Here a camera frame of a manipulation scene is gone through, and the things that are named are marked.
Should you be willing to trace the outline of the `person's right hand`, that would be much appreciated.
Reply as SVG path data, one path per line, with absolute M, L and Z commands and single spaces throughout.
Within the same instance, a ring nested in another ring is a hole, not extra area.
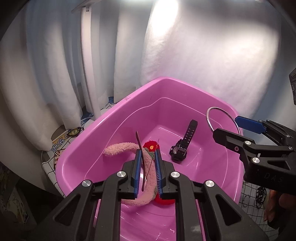
M 278 229 L 287 224 L 295 213 L 295 196 L 270 190 L 267 206 L 264 211 L 264 221 L 269 227 Z

